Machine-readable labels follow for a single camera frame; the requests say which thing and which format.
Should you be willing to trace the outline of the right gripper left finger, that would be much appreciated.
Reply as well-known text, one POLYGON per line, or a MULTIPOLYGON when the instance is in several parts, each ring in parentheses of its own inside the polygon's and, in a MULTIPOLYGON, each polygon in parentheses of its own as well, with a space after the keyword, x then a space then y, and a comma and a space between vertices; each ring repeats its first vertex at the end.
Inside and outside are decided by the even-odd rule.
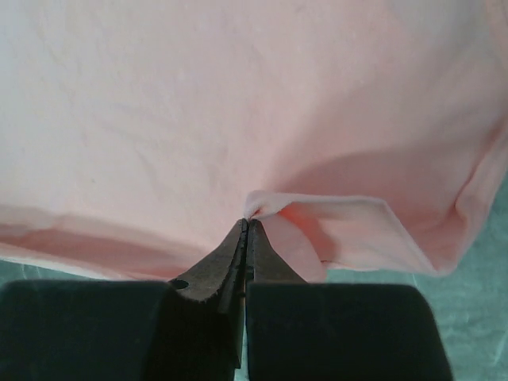
POLYGON ((17 280, 1 289, 4 380, 231 380, 247 223, 169 281, 17 280))

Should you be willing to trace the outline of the salmon pink t shirt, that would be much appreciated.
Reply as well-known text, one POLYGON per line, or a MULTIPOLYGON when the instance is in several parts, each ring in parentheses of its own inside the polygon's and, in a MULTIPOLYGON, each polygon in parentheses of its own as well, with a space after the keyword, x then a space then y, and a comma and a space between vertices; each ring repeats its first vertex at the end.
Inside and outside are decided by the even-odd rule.
POLYGON ((507 170, 504 1, 4 1, 1 258, 455 270, 507 170))

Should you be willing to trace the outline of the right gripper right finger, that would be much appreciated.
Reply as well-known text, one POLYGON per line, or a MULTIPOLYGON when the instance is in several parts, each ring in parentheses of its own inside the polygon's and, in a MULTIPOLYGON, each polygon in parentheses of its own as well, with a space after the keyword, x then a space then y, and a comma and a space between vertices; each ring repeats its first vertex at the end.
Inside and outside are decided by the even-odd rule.
POLYGON ((452 379, 433 311, 415 287, 308 283, 256 220, 246 260, 250 379, 452 379))

